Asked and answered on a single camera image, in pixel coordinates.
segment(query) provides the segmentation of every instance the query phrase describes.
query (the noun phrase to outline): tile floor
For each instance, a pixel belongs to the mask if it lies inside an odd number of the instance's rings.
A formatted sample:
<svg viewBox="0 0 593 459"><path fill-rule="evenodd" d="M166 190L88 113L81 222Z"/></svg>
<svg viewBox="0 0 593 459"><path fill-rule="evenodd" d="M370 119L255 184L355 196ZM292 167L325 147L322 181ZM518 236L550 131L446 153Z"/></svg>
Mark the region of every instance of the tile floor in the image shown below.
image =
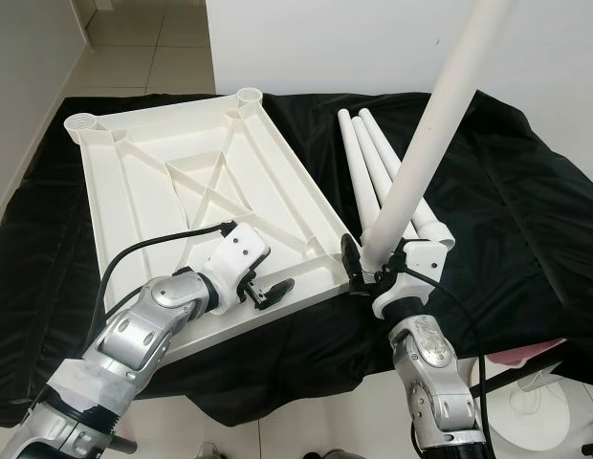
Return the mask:
<svg viewBox="0 0 593 459"><path fill-rule="evenodd" d="M97 12L88 27L94 51L83 58L68 96L214 93L205 7L185 6L189 1L120 0L116 11ZM469 362L460 367L468 371ZM582 457L580 446L593 442L593 387L569 380L561 385L571 410L566 440L533 453L493 433L498 459ZM351 393L295 401L237 427L219 425L186 397L136 401L118 431L139 442L133 459L192 458L203 441L215 442L229 459L299 459L334 447L368 459L417 457L394 372L369 376ZM10 429L0 428L0 450L10 436ZM103 457L126 456L107 451Z"/></svg>
<svg viewBox="0 0 593 459"><path fill-rule="evenodd" d="M97 11L66 95L215 94L205 7L135 0Z"/></svg>

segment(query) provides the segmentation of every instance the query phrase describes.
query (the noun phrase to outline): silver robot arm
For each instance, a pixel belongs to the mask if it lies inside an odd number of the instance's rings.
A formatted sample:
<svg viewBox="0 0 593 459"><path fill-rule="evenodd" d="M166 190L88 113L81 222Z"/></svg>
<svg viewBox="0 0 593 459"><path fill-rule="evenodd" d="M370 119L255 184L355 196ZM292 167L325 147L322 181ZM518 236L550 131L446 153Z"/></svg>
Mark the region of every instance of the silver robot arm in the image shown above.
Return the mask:
<svg viewBox="0 0 593 459"><path fill-rule="evenodd" d="M58 367L0 459L99 458L116 422L187 322L206 312L222 314L246 294L264 309L292 289L292 279L272 287L269 298L255 288L253 268L269 252L258 233L242 223L199 273L185 268L148 281L133 306L110 317L81 359Z"/></svg>
<svg viewBox="0 0 593 459"><path fill-rule="evenodd" d="M371 295L375 316L397 322L388 339L422 457L489 457L471 392L458 374L453 347L424 308L434 287L409 274L439 282L447 248L423 239L402 240L369 284L363 280L360 254L349 234L341 239L341 251L351 292Z"/></svg>

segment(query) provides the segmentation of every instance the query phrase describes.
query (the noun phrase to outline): white pole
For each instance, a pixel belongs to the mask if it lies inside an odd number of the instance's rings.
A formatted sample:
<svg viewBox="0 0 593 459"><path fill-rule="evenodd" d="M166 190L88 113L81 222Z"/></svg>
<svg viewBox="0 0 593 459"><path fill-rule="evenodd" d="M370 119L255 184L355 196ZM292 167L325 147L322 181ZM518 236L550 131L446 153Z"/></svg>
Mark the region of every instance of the white pole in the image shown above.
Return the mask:
<svg viewBox="0 0 593 459"><path fill-rule="evenodd" d="M362 267L379 270L396 248L477 89L486 57L515 0L477 0L439 77L405 159L362 250Z"/></svg>
<svg viewBox="0 0 593 459"><path fill-rule="evenodd" d="M368 137L373 141L377 153L381 157L381 161L384 164L384 170L388 176L394 180L399 168L401 167L401 160L399 160L399 157L396 156L392 145L390 145L390 142L385 137L384 132L382 132L382 129L373 118L373 115L371 115L369 109L363 108L358 113L361 116L362 123L368 132ZM448 248L448 251L453 248L456 241L451 235L450 230L445 224L437 220L437 217L432 212L432 209L428 206L428 203L424 198L422 198L418 203L418 207L411 216L411 221L413 222L413 226L417 230L418 234L420 234L421 238L440 242Z"/></svg>
<svg viewBox="0 0 593 459"><path fill-rule="evenodd" d="M384 163L382 162L382 159L380 158L380 155L378 154L375 144L369 136L366 127L364 127L364 123L362 122L361 118L354 117L352 119L352 124L354 124L356 137L358 139L359 145L361 146L362 156L364 157L366 168L369 171L371 182L373 182L373 187L377 193L377 198L380 203L382 203L383 207L385 198L392 187L392 181L385 170ZM405 239L419 239L418 233L416 232L413 225L411 225L411 222L407 224L407 228L405 230L405 234L403 234L403 237Z"/></svg>
<svg viewBox="0 0 593 459"><path fill-rule="evenodd" d="M350 169L352 187L354 187L354 195L356 196L356 207L361 217L361 244L364 245L368 239L368 233L380 213L380 205L375 197L375 191L373 190L369 173L366 170L366 165L362 158L361 148L354 132L354 125L350 119L350 114L342 108L339 110L338 117L341 136L345 145L347 165Z"/></svg>

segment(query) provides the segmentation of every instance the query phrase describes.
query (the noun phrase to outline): black tablecloth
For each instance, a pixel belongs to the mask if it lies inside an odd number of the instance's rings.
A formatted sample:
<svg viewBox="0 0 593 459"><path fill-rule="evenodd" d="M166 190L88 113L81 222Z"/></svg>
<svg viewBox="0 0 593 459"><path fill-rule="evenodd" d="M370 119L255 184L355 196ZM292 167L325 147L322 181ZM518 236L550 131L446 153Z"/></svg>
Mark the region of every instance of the black tablecloth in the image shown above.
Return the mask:
<svg viewBox="0 0 593 459"><path fill-rule="evenodd" d="M99 272L79 147L62 122L205 96L67 98L0 228L0 425L18 422L89 326ZM264 106L345 225L361 233L337 111L368 107L403 156L428 95L266 95ZM480 323L486 352L564 337L563 374L593 383L593 184L516 109L477 94L426 198L456 237L442 282ZM428 304L460 357L467 321ZM391 368L391 323L341 295L161 369L144 397L187 394L226 425Z"/></svg>

